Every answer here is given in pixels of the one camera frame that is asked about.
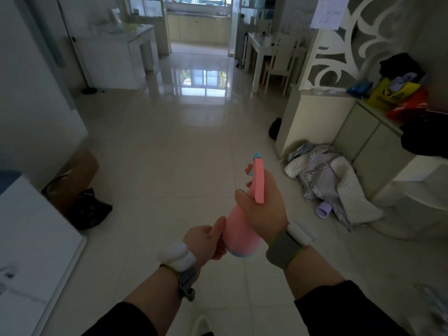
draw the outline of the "person's right hand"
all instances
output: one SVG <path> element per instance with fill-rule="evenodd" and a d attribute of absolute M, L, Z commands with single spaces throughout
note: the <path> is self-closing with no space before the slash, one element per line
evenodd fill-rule
<path fill-rule="evenodd" d="M 245 170 L 249 174 L 253 164 L 248 164 Z M 262 237 L 268 245 L 272 244 L 280 231 L 288 227 L 288 217 L 284 207 L 283 197 L 277 187 L 274 176 L 264 170 L 264 203 L 259 204 L 249 197 L 245 191 L 236 190 L 235 200 L 246 213 L 253 230 Z"/>

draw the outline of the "chair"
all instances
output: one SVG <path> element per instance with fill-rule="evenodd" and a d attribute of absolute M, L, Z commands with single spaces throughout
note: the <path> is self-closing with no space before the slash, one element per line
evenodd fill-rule
<path fill-rule="evenodd" d="M 256 23 L 256 32 L 271 35 L 272 20 L 258 20 Z"/>
<path fill-rule="evenodd" d="M 272 51 L 271 61 L 265 62 L 265 73 L 263 76 L 264 94 L 267 93 L 267 87 L 269 85 L 269 79 L 271 75 L 283 76 L 282 86 L 284 85 L 283 96 L 288 89 L 289 78 L 294 65 L 294 59 L 297 55 L 298 41 L 294 36 L 287 34 L 277 34 L 276 41 L 274 43 L 274 50 Z"/>

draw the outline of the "white shoe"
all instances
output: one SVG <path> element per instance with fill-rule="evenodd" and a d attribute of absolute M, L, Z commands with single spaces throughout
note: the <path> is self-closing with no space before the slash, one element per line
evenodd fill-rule
<path fill-rule="evenodd" d="M 191 332 L 191 336 L 203 336 L 206 333 L 211 333 L 211 322 L 205 315 L 201 315 L 198 317 L 196 322 L 193 325 L 193 331 Z"/>

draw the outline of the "black sleeve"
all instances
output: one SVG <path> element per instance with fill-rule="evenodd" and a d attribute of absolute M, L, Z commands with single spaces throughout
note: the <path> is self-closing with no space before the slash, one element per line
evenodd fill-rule
<path fill-rule="evenodd" d="M 83 334 L 83 336 L 98 335 L 157 336 L 157 331 L 140 309 L 132 304 L 121 302 Z"/>
<path fill-rule="evenodd" d="M 351 281 L 321 286 L 294 303 L 310 336 L 409 336 Z"/>

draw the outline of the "black pole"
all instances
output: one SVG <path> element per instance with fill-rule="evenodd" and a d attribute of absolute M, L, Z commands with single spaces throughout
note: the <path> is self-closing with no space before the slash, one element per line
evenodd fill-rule
<path fill-rule="evenodd" d="M 60 5 L 59 0 L 56 0 L 56 1 L 57 1 L 57 5 L 59 7 L 60 15 L 62 17 L 62 21 L 64 22 L 65 31 L 67 32 L 67 35 L 69 36 L 70 46 L 72 47 L 73 54 L 75 54 L 76 62 L 78 63 L 79 69 L 81 70 L 82 78 L 84 79 L 84 82 L 86 83 L 86 86 L 87 86 L 85 89 L 81 90 L 81 93 L 86 94 L 86 95 L 95 94 L 96 92 L 98 92 L 98 90 L 96 88 L 89 87 L 89 84 L 86 79 L 86 75 L 84 74 L 84 71 L 81 66 L 81 62 L 79 61 L 78 55 L 76 54 L 76 51 L 75 51 L 75 47 L 73 46 L 72 40 L 74 42 L 76 42 L 76 39 L 74 37 L 70 36 L 69 28 L 67 26 L 67 22 L 65 21 L 64 10 L 62 9 L 62 6 Z"/>

